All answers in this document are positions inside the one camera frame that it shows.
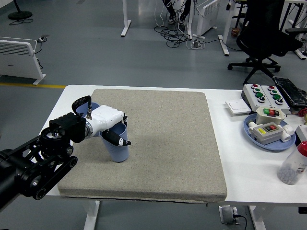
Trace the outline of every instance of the beige mat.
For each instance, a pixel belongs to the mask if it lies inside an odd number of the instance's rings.
[[[205,94],[98,89],[92,101],[126,113],[130,156],[113,162],[100,138],[74,144],[78,164],[60,181],[61,196],[225,200],[227,189]]]

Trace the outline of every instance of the shoe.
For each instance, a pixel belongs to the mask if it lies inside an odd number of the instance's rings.
[[[183,25],[185,20],[186,20],[186,16],[185,15],[181,15],[180,18],[179,18],[179,25]]]
[[[174,22],[175,22],[175,17],[176,17],[176,14],[171,14],[171,15],[169,16],[168,24],[170,24],[170,25],[174,24]]]

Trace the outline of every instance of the plastic bottle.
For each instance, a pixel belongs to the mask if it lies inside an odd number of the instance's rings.
[[[285,184],[296,184],[307,168],[307,141],[297,146],[277,170],[278,178]]]

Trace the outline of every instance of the blue cup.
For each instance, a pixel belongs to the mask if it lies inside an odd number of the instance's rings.
[[[128,140],[127,127],[123,123],[117,123],[112,128],[110,128],[110,130],[118,134],[121,138]],[[129,156],[128,146],[115,146],[111,144],[110,142],[102,138],[101,132],[99,133],[99,136],[101,137],[103,143],[105,144],[106,149],[113,161],[123,162],[128,158]]]

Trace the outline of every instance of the electric heater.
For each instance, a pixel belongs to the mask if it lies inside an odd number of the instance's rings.
[[[0,40],[0,75],[33,78],[33,85],[45,77],[28,42]]]
[[[197,36],[202,36],[205,32],[215,26],[217,14],[219,12],[221,0],[205,0],[197,6],[199,10]]]

